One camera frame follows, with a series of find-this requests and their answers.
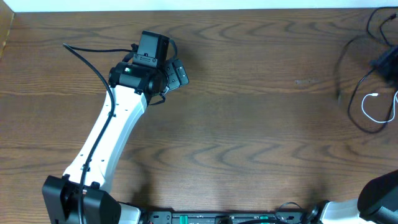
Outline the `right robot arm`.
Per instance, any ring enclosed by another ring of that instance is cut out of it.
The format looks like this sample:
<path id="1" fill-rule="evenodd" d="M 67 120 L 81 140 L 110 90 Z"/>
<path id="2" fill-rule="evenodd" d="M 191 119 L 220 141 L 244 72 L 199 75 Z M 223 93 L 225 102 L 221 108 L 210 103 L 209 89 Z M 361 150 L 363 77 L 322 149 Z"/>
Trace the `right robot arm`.
<path id="1" fill-rule="evenodd" d="M 371 65 L 383 78 L 397 84 L 397 45 Z M 358 199 L 317 205 L 302 223 L 397 224 L 397 170 L 370 180 Z"/>

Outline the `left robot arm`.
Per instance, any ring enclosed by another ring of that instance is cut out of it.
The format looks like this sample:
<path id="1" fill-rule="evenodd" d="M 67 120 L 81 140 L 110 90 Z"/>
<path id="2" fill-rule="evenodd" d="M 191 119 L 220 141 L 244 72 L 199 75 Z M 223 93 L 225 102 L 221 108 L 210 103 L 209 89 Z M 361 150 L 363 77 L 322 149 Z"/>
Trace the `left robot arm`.
<path id="1" fill-rule="evenodd" d="M 189 83 L 183 63 L 168 57 L 175 42 L 143 31 L 138 44 L 109 71 L 98 77 L 106 88 L 101 112 L 82 149 L 61 178 L 48 176 L 42 195 L 51 223 L 139 223 L 141 209 L 118 202 L 110 191 L 121 153 L 133 127 L 168 92 Z"/>

